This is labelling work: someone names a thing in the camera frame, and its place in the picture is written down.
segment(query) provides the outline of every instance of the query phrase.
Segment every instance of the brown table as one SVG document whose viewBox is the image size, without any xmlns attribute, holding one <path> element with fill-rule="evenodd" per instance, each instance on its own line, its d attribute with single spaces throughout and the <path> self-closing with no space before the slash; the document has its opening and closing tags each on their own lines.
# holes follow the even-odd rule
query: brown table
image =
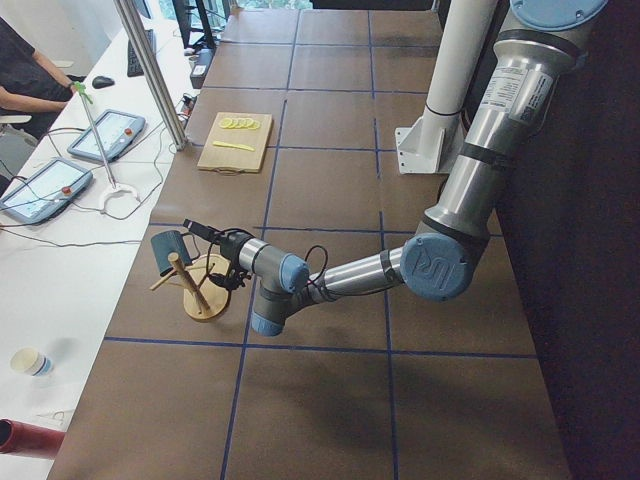
<svg viewBox="0 0 640 480">
<path fill-rule="evenodd" d="M 208 324 L 148 290 L 149 239 L 184 218 L 319 243 L 330 266 L 401 245 L 442 177 L 399 175 L 393 131 L 421 114 L 440 37 L 431 12 L 233 13 L 51 480 L 569 477 L 495 218 L 445 304 L 399 287 L 264 338 L 253 282 Z M 219 111 L 273 115 L 260 173 L 196 169 Z"/>
</svg>

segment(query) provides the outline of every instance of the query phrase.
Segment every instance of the keyboard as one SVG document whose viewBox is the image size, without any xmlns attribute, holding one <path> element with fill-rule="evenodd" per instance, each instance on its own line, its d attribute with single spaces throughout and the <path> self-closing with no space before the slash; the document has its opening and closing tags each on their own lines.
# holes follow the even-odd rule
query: keyboard
<svg viewBox="0 0 640 480">
<path fill-rule="evenodd" d="M 151 51 L 156 53 L 156 36 L 153 34 L 153 30 L 145 30 L 144 34 L 149 41 L 149 45 L 151 46 Z M 136 55 L 136 52 L 133 50 L 133 45 L 131 45 L 131 40 L 129 40 L 129 46 L 127 47 L 127 77 L 139 77 L 144 72 L 142 71 L 142 65 L 140 64 L 140 60 Z"/>
</svg>

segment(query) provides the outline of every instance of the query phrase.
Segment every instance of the red cup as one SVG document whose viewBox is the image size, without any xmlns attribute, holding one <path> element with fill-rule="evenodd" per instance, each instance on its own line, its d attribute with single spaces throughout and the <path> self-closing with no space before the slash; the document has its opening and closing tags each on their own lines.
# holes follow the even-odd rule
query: red cup
<svg viewBox="0 0 640 480">
<path fill-rule="evenodd" d="M 64 432 L 15 420 L 0 420 L 0 453 L 22 457 L 55 458 Z"/>
</svg>

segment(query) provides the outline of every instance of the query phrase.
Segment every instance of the white table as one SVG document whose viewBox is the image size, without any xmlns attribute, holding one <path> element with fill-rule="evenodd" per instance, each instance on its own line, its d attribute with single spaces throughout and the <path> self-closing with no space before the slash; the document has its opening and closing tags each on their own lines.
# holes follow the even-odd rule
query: white table
<svg viewBox="0 0 640 480">
<path fill-rule="evenodd" d="M 182 53 L 177 24 L 153 21 L 148 25 L 156 35 L 156 58 L 165 77 L 172 101 L 177 104 L 184 93 L 197 93 L 189 80 L 190 67 Z M 143 76 L 126 75 L 127 36 L 121 31 L 86 80 L 93 98 L 92 113 L 97 117 L 107 108 L 145 117 L 143 138 L 162 120 Z M 105 75 L 115 86 L 101 90 L 91 80 Z M 89 122 L 80 98 L 75 95 L 52 128 L 86 128 Z M 166 177 L 175 149 L 161 125 L 144 142 L 113 163 L 114 175 L 121 183 L 134 186 L 141 198 Z M 53 134 L 65 158 L 67 146 L 78 133 Z M 57 153 L 45 138 L 20 171 L 29 177 Z M 73 159 L 93 168 L 95 163 Z M 93 171 L 94 181 L 77 203 L 97 208 L 100 194 L 108 185 L 103 168 Z M 58 244 L 121 242 L 83 248 L 59 248 L 0 231 L 0 278 L 2 334 L 0 335 L 0 418 L 66 429 L 82 388 L 116 306 L 123 284 L 145 232 L 149 215 L 160 188 L 126 220 L 115 220 L 96 211 L 70 206 L 60 216 L 35 227 L 11 229 L 16 233 Z M 125 216 L 137 202 L 131 195 L 107 202 L 107 212 Z M 16 223 L 0 213 L 0 223 Z M 27 377 L 13 372 L 9 360 L 24 346 L 33 346 L 50 356 L 54 370 L 45 377 Z M 51 418 L 55 412 L 64 412 Z M 52 461 L 13 455 L 0 455 L 0 480 L 46 478 Z"/>
</svg>

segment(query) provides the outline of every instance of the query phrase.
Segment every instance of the computer mouse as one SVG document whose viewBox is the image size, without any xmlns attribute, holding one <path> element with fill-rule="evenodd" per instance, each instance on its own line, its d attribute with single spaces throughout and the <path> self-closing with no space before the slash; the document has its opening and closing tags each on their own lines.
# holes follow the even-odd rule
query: computer mouse
<svg viewBox="0 0 640 480">
<path fill-rule="evenodd" d="M 98 88 L 110 87 L 115 83 L 116 82 L 113 81 L 113 78 L 98 75 L 96 78 L 93 79 L 93 81 L 91 82 L 91 85 L 93 86 L 93 88 L 98 89 Z"/>
</svg>

